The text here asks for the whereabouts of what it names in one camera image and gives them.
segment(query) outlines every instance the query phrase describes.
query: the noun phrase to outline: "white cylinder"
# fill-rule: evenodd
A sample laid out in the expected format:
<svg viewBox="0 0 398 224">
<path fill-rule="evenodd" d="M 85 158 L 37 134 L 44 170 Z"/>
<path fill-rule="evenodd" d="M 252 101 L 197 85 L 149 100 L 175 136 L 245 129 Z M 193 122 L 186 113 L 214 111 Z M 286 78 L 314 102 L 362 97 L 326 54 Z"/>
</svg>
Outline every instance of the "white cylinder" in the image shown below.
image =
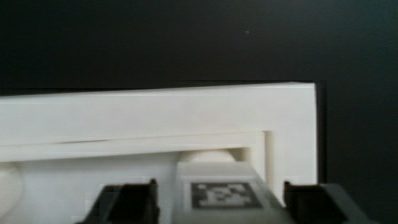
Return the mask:
<svg viewBox="0 0 398 224">
<path fill-rule="evenodd" d="M 0 163 L 0 219 L 15 206 L 23 192 L 23 179 L 15 165 Z"/>
<path fill-rule="evenodd" d="M 186 151 L 181 154 L 182 162 L 234 162 L 227 149 Z"/>
</svg>

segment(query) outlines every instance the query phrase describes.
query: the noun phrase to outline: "black background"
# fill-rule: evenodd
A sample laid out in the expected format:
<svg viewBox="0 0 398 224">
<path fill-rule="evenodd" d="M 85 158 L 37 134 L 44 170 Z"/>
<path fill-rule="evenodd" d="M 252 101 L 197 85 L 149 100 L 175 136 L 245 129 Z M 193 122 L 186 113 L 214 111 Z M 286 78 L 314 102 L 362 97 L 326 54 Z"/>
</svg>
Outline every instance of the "black background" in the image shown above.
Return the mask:
<svg viewBox="0 0 398 224">
<path fill-rule="evenodd" d="M 0 1 L 1 95 L 321 85 L 323 179 L 398 220 L 394 0 Z"/>
</svg>

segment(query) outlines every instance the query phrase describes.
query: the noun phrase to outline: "qr code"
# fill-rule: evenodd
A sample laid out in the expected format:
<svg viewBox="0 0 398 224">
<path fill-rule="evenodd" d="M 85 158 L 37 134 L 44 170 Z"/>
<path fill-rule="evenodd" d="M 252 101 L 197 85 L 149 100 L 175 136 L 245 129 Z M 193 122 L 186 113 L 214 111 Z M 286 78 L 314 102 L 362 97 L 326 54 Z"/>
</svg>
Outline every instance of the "qr code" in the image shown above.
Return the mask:
<svg viewBox="0 0 398 224">
<path fill-rule="evenodd" d="M 248 183 L 191 183 L 193 209 L 261 208 Z"/>
</svg>

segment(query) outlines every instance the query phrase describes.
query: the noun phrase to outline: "white plastic part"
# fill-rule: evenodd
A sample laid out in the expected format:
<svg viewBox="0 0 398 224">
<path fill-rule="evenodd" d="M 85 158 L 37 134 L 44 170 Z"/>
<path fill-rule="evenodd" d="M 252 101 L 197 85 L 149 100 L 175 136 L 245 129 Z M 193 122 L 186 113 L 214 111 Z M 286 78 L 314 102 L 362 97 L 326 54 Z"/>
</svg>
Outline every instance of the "white plastic part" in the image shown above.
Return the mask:
<svg viewBox="0 0 398 224">
<path fill-rule="evenodd" d="M 0 220 L 15 206 L 23 193 L 23 180 L 12 163 L 0 163 Z"/>
<path fill-rule="evenodd" d="M 234 162 L 227 149 L 190 151 L 181 154 L 184 162 Z"/>
<path fill-rule="evenodd" d="M 0 161 L 241 147 L 280 199 L 316 183 L 314 104 L 302 83 L 0 97 Z"/>
</svg>

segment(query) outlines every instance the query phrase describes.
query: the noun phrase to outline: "black plastic part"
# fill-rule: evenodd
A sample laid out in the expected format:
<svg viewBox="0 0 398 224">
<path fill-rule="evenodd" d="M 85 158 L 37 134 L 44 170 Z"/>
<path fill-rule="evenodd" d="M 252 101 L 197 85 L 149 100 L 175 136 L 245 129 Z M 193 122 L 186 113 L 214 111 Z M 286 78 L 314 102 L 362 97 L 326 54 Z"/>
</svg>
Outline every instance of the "black plastic part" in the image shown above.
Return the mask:
<svg viewBox="0 0 398 224">
<path fill-rule="evenodd" d="M 156 181 L 104 186 L 87 218 L 78 224 L 158 224 Z"/>
<path fill-rule="evenodd" d="M 335 184 L 293 186 L 286 182 L 284 203 L 296 224 L 376 224 Z"/>
</svg>

